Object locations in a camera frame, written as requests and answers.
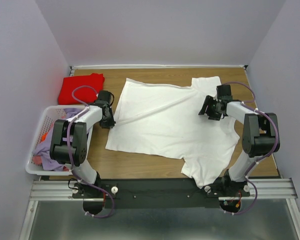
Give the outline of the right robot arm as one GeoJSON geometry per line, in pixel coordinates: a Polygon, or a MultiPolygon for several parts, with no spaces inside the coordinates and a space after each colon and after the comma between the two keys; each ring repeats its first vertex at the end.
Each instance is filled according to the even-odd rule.
{"type": "Polygon", "coordinates": [[[248,179],[252,171],[280,148],[277,115],[234,99],[230,84],[218,85],[214,97],[206,96],[199,114],[214,121],[232,117],[243,125],[241,154],[220,179],[204,186],[205,193],[215,197],[233,197],[241,191],[248,192],[248,179]]]}

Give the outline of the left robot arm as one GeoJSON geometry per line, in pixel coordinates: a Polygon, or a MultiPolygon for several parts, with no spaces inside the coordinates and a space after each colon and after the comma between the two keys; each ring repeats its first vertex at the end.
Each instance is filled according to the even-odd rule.
{"type": "Polygon", "coordinates": [[[101,191],[100,175],[87,160],[92,130],[96,123],[103,129],[115,126],[114,99],[113,93],[101,90],[93,103],[85,104],[73,117],[56,120],[52,129],[50,158],[65,165],[78,182],[84,184],[83,191],[91,198],[101,191]]]}

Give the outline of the white t-shirt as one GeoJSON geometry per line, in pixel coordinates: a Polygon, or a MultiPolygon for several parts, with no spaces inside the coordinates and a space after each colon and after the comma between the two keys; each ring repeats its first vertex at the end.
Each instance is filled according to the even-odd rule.
{"type": "Polygon", "coordinates": [[[219,77],[199,77],[190,86],[125,81],[106,149],[183,159],[181,172],[197,187],[212,184],[229,165],[239,141],[235,119],[200,115],[215,96],[219,77]]]}

